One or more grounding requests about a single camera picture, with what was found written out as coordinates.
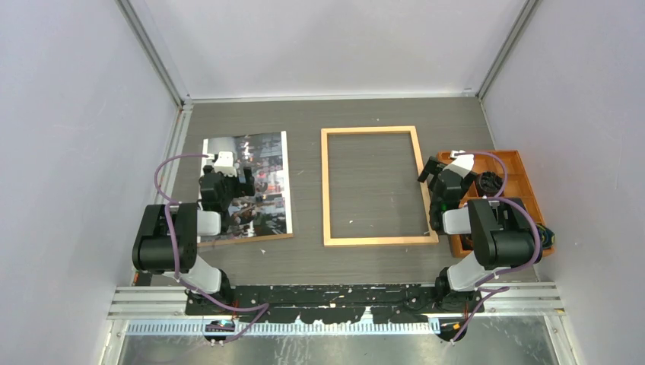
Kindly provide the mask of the glossy colour photo print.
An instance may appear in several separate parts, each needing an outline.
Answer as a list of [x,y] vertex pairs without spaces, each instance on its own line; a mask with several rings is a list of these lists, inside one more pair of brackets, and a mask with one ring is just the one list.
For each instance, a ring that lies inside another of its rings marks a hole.
[[206,138],[202,153],[200,246],[293,236],[285,131]]

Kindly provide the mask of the brown fibreboard backing board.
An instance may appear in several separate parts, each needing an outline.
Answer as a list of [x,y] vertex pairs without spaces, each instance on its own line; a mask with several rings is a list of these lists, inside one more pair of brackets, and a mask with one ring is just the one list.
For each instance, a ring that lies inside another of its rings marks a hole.
[[203,242],[197,243],[197,247],[202,248],[202,247],[223,246],[223,245],[239,244],[239,243],[254,243],[254,242],[268,241],[268,240],[289,239],[293,237],[294,235],[292,233],[284,233],[284,234],[268,235],[268,236],[252,236],[252,237],[235,238],[235,239],[227,239],[227,240],[203,241]]

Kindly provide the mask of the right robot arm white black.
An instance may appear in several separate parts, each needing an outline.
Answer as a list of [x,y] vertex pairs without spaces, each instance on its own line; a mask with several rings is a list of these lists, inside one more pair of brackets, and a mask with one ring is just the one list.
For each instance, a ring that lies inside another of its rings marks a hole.
[[444,312],[466,308],[481,293],[481,286],[498,275],[534,265],[543,245],[535,221],[518,198],[506,198],[508,169],[495,154],[500,182],[491,194],[463,199],[484,174],[476,173],[475,154],[455,152],[451,163],[429,157],[418,176],[427,185],[428,223],[438,233],[469,236],[471,252],[455,265],[441,270],[434,283],[433,305]]

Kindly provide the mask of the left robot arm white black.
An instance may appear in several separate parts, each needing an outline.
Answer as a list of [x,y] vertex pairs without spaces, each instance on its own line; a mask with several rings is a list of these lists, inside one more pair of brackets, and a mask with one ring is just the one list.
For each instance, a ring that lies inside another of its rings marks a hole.
[[234,302],[234,290],[225,272],[210,266],[198,255],[201,236],[219,236],[234,225],[229,207],[235,198],[255,195],[250,167],[240,176],[227,176],[214,167],[203,167],[199,179],[200,202],[148,205],[132,249],[132,261],[139,271],[171,278],[179,275],[216,315],[227,313]]

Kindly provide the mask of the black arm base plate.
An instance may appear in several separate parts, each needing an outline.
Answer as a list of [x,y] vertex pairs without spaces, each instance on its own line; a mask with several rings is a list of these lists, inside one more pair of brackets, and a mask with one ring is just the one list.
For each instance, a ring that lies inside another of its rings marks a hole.
[[431,314],[466,318],[477,306],[479,292],[441,294],[431,284],[239,285],[215,294],[219,306],[190,290],[189,316],[226,316],[242,323],[257,317],[257,306],[268,304],[260,323],[354,324],[370,315],[376,324],[424,322]]

